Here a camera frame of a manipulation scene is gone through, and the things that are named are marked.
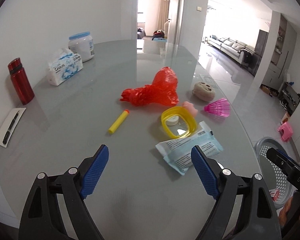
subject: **pink toy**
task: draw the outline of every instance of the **pink toy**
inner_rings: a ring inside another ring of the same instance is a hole
[[[198,110],[194,108],[193,104],[188,102],[188,101],[185,101],[182,103],[182,107],[184,107],[185,109],[187,109],[189,111],[189,113],[193,116],[193,117],[196,117],[197,116],[197,113],[198,113]]]
[[[204,111],[210,114],[215,114],[222,117],[228,117],[230,115],[230,103],[227,99],[221,98],[205,106]]]
[[[287,142],[293,134],[293,129],[288,122],[285,122],[278,128],[278,132],[281,134],[281,140]]]

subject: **red bottle cap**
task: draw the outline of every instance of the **red bottle cap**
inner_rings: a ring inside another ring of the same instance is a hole
[[[21,60],[19,57],[17,57],[9,63],[8,69],[9,69],[9,71],[11,71],[19,65],[21,65]]]

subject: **red and white package in basket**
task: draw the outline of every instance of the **red and white package in basket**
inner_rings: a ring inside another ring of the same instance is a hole
[[[278,188],[274,188],[269,190],[270,196],[272,197],[273,201],[277,201],[278,197],[279,197],[279,189]]]

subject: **window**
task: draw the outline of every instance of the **window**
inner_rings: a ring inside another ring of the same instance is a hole
[[[146,0],[138,0],[138,16],[137,16],[137,22],[138,23],[144,23],[145,20],[145,8],[146,8]]]

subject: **glossy floor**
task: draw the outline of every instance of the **glossy floor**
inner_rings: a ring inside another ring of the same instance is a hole
[[[264,93],[253,83],[254,77],[248,71],[215,47],[202,43],[198,61],[232,104],[252,144],[270,136],[295,159],[291,144],[282,142],[277,132],[285,114],[279,100]]]

